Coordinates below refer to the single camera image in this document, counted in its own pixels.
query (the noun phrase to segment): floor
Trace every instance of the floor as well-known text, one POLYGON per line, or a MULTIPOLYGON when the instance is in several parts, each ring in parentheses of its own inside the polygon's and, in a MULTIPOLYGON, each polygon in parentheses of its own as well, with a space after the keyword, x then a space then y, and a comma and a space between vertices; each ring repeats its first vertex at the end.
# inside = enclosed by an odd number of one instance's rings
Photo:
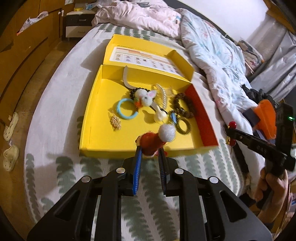
MULTIPOLYGON (((19 114, 19 121, 11 141, 19 148, 20 155, 11 172, 4 171, 2 166, 0 166, 0 205, 15 230, 24 239, 26 239, 34 225, 27 211, 23 184, 27 134, 34 111, 44 89, 59 64, 77 42, 77 40, 62 41, 48 54, 30 79, 15 110, 19 114)), ((6 142, 1 150, 0 163, 3 161, 2 153, 8 147, 9 145, 6 142)))

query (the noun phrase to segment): hand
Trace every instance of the hand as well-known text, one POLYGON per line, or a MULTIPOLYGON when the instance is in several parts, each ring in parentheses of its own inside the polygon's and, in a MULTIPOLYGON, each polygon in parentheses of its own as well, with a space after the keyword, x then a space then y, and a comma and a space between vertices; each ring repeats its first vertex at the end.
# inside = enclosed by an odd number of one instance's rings
POLYGON ((262 210, 258 218, 263 223, 272 223, 275 218, 278 216, 283 204, 285 202, 287 192, 288 192, 288 174, 287 171, 284 171, 283 178, 280 179, 271 173, 266 175, 265 168, 260 172, 260 180, 258 182, 257 190, 255 192, 256 202, 260 201, 263 198, 263 191, 267 189, 267 184, 274 191, 270 205, 266 210, 262 210))

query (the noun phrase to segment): red box side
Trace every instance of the red box side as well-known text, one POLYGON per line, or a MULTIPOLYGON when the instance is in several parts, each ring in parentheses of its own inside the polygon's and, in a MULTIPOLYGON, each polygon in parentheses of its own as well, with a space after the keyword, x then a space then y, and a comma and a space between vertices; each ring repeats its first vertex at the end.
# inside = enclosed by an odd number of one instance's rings
POLYGON ((200 130, 200 136, 204 146, 217 146, 218 141, 213 130, 211 121, 205 110, 202 101, 193 85, 190 85, 185 91, 185 95, 190 97, 196 110, 195 120, 200 130))

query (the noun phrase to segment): metal screw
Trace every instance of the metal screw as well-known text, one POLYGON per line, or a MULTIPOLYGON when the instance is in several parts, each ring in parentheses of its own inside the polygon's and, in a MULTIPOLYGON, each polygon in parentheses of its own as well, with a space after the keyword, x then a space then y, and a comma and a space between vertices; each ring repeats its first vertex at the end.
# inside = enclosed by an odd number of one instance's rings
POLYGON ((126 170, 123 167, 119 167, 116 169, 116 172, 121 174, 121 173, 125 173, 126 170))
POLYGON ((84 176, 83 178, 81 178, 81 181, 83 183, 88 183, 91 180, 91 178, 89 176, 84 176))
POLYGON ((219 179, 216 177, 210 177, 210 182, 211 183, 218 183, 219 179))
POLYGON ((177 168, 177 169, 175 169, 175 173, 176 174, 183 174, 184 173, 184 170, 181 169, 181 168, 177 168))

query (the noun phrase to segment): blue hair tie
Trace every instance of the blue hair tie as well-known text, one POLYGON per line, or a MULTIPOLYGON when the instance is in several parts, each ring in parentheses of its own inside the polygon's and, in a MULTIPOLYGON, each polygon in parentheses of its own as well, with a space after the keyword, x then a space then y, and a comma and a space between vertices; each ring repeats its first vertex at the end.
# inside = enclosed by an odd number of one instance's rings
POLYGON ((121 113, 121 110, 120 110, 120 106, 123 102, 126 102, 126 101, 129 101, 129 102, 132 102, 134 104, 134 101, 132 99, 128 99, 128 98, 125 98, 125 99, 122 99, 121 101, 118 102, 117 104, 117 107, 116 107, 116 112, 120 115, 121 118, 123 119, 126 119, 126 120, 131 120, 131 119, 134 119, 137 115, 138 115, 138 111, 135 111, 135 113, 131 116, 126 116, 124 115, 123 113, 121 113))

